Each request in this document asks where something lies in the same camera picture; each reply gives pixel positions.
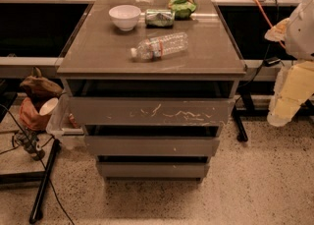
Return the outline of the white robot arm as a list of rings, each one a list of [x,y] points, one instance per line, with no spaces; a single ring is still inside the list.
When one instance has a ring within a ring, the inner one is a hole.
[[[286,53],[297,62],[277,74],[267,121],[281,127],[314,94],[314,0],[302,0],[287,19],[271,27],[265,38],[283,41]]]

